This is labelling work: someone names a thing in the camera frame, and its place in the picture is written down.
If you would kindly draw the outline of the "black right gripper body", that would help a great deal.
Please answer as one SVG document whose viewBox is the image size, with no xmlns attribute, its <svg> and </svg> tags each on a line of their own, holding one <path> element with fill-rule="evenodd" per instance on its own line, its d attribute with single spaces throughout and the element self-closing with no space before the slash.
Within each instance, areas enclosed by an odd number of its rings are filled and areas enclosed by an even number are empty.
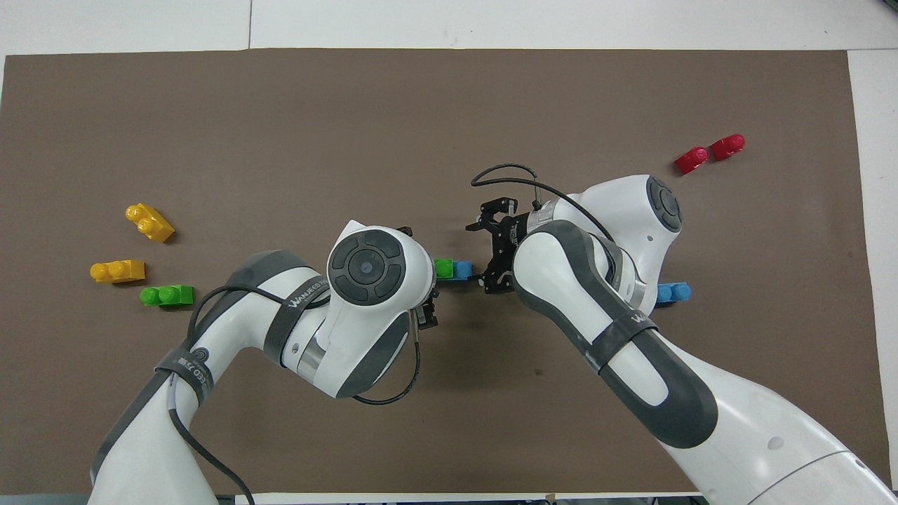
<svg viewBox="0 0 898 505">
<path fill-rule="evenodd" d="M 505 215 L 500 220 L 496 215 L 490 216 L 490 234 L 492 236 L 492 259 L 490 260 L 490 275 L 503 276 L 513 269 L 514 253 L 519 243 L 525 238 L 527 223 L 530 213 L 520 215 Z"/>
</svg>

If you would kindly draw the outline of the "red one-stud block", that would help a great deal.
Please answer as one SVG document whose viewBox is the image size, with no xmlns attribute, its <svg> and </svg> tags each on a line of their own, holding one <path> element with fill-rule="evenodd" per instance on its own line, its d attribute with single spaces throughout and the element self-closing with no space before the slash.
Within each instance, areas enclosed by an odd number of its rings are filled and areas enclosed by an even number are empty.
<svg viewBox="0 0 898 505">
<path fill-rule="evenodd" d="M 689 173 L 693 172 L 703 163 L 706 163 L 709 159 L 709 151 L 706 147 L 696 146 L 687 150 L 682 156 L 679 156 L 674 160 L 674 166 L 679 170 L 682 175 L 689 175 Z"/>
<path fill-rule="evenodd" d="M 745 138 L 741 134 L 727 135 L 727 137 L 716 140 L 709 150 L 713 154 L 716 161 L 728 159 L 734 154 L 741 152 L 745 146 Z"/>
</svg>

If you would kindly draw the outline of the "yellow two-stud block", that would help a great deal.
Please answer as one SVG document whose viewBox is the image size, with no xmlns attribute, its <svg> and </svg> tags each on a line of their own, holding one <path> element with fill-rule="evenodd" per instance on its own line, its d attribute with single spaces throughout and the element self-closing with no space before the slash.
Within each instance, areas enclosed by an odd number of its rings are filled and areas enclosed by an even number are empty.
<svg viewBox="0 0 898 505">
<path fill-rule="evenodd" d="M 152 206 L 143 203 L 128 206 L 125 216 L 151 241 L 165 243 L 175 233 L 171 224 Z"/>
<path fill-rule="evenodd" d="M 143 281 L 147 277 L 145 263 L 135 260 L 93 263 L 89 273 L 97 283 Z"/>
</svg>

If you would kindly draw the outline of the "brown paper mat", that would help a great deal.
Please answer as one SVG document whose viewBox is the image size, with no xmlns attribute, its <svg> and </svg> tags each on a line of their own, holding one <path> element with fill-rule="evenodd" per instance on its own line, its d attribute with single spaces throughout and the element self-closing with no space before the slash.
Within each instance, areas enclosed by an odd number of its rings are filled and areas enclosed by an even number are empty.
<svg viewBox="0 0 898 505">
<path fill-rule="evenodd" d="M 741 152 L 709 147 L 741 134 Z M 702 146 L 689 175 L 674 160 Z M 658 310 L 687 352 L 782 394 L 890 479 L 855 115 L 841 51 L 258 49 L 6 58 L 0 108 L 0 494 L 90 492 L 108 430 L 189 311 L 147 284 L 222 285 L 261 250 L 315 269 L 349 220 L 490 259 L 472 188 L 522 163 L 575 193 L 666 182 L 683 233 Z M 128 206 L 175 233 L 149 240 Z M 440 288 L 420 380 L 334 400 L 247 349 L 195 436 L 254 492 L 687 492 L 694 485 L 549 320 Z"/>
</svg>

